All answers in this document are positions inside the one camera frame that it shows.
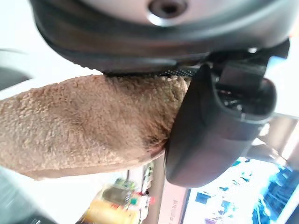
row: sherpa fabric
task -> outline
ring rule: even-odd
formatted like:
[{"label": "sherpa fabric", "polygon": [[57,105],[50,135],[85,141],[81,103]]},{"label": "sherpa fabric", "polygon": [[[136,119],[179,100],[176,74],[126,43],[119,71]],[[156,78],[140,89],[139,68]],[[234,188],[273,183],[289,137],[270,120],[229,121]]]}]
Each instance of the sherpa fabric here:
[{"label": "sherpa fabric", "polygon": [[129,169],[163,153],[183,77],[90,75],[0,101],[0,165],[35,179]]}]

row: product display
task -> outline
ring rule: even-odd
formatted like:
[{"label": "product display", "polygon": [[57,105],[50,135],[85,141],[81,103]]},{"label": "product display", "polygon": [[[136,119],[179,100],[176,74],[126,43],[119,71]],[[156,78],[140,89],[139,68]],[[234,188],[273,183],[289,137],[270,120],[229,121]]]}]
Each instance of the product display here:
[{"label": "product display", "polygon": [[151,197],[134,191],[135,183],[118,178],[113,185],[105,185],[91,202],[82,217],[89,224],[141,224],[148,215]]}]

